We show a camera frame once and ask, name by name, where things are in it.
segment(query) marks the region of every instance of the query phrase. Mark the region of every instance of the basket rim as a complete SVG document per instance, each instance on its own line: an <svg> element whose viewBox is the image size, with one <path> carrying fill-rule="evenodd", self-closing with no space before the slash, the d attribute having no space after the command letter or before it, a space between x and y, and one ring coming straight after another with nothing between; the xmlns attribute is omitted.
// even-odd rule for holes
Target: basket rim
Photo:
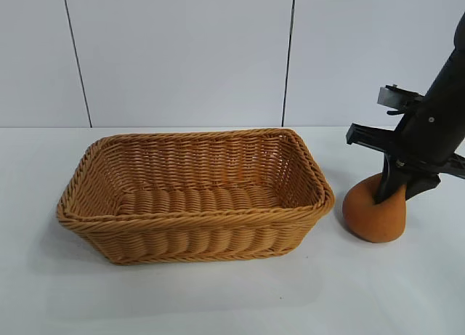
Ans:
<svg viewBox="0 0 465 335"><path fill-rule="evenodd" d="M275 136L288 136L291 137L292 142L296 145L296 150L300 159L304 162L306 170L312 176L312 180L316 182L318 187L318 201L311 206L298 206L293 208L250 208L250 209L229 209L229 210L218 210L218 211L173 211L168 213L147 213L147 214L124 214L124 215L97 215L97 216L81 216L74 214L70 210L70 200L73 197L73 194L76 191L76 188L83 181L83 172L85 168L93 161L97 154L108 144L112 142L123 142L124 140L134 140L137 138L146 139L147 137L152 137L155 140L166 139L170 137L183 137L186 141L193 141L198 139L229 139L231 137L241 137L241 136L259 136L262 134L268 134ZM84 156L82 157L78 167L75 170L73 177L71 178L68 186L62 194L60 202L57 205L57 218L64 225L71 225L74 223L79 223L80 225L90 224L94 225L96 223L110 223L110 222L133 222L137 220L139 222L153 222L159 220L170 220L170 219L180 219L183 218L189 222L197 221L200 219L213 219L218 217L230 217L232 215L243 215L256 217L257 215L264 214L291 214L291 213L302 213L303 211L308 212L309 214L319 214L324 215L328 212L332 203L334 202L333 192L331 187L327 183L322 171L319 166L314 161L310 152L308 151L307 146L301 137L292 129L287 128L263 128L263 129L241 129L241 130L232 130L225 132L186 132L186 133L156 133L156 134L116 134L109 137L103 137L96 142L92 143L86 150ZM279 220L273 220L269 222L287 222L294 221L295 218L292 216L287 220L284 217L280 217Z"/></svg>

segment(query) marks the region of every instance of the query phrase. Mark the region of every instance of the orange sponge ball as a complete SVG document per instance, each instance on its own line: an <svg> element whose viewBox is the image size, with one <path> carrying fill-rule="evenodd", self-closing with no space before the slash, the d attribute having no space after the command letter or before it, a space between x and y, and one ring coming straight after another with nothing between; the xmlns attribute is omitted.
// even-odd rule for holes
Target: orange sponge ball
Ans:
<svg viewBox="0 0 465 335"><path fill-rule="evenodd" d="M385 243L399 238L405 229L405 188L375 204L374 196L381 174L373 175L356 184L347 194L342 213L349 229L373 243Z"/></svg>

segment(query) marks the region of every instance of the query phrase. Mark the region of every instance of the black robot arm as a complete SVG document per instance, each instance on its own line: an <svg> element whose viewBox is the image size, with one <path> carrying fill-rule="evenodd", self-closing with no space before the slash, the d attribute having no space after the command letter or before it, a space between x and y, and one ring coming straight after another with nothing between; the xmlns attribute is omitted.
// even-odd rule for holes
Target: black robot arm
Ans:
<svg viewBox="0 0 465 335"><path fill-rule="evenodd" d="M406 199L435 188L439 173L465 179L465 158L454 153L465 138L465 14L454 47L424 96L396 86L381 88L379 104L396 110L388 114L403 114L394 131L353 124L347 132L347 143L384 153L377 203L402 185L407 185Z"/></svg>

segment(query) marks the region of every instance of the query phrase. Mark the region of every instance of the woven basket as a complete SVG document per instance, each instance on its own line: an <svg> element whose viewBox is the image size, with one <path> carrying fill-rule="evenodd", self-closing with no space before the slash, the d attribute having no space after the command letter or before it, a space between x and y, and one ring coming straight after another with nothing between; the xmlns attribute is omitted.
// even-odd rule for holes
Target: woven basket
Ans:
<svg viewBox="0 0 465 335"><path fill-rule="evenodd" d="M284 255L333 203L291 130L126 134L87 149L57 217L118 265L214 261Z"/></svg>

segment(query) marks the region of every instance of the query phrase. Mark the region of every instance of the white table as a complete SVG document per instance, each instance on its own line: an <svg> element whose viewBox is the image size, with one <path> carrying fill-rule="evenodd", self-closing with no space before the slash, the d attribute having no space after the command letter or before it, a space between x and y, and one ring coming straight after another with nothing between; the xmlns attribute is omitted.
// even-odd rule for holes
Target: white table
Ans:
<svg viewBox="0 0 465 335"><path fill-rule="evenodd" d="M465 182L442 175L410 200L399 240L360 241L341 201L382 157L345 145L347 128L295 128L336 205L284 257L121 267L58 225L92 142L197 130L0 129L1 334L465 334Z"/></svg>

